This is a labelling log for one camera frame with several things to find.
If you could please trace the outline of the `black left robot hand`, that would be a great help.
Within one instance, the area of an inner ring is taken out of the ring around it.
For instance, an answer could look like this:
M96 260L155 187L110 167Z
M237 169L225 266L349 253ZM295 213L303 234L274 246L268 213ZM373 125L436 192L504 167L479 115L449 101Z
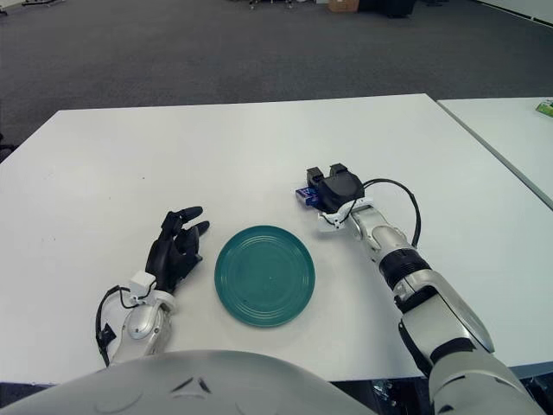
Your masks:
M145 266L145 271L156 278L157 290L172 294L177 285L201 262L200 237L208 230L210 222L204 220L190 228L184 225L202 213L202 207L187 207L166 214Z

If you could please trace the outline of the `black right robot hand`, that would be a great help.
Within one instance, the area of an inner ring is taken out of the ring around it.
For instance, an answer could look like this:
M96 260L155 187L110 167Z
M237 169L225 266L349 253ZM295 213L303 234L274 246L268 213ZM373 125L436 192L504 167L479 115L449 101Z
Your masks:
M335 214L347 202L365 196L361 180L341 163L332 165L328 176L318 167L307 169L307 184L315 191L313 207L327 214Z

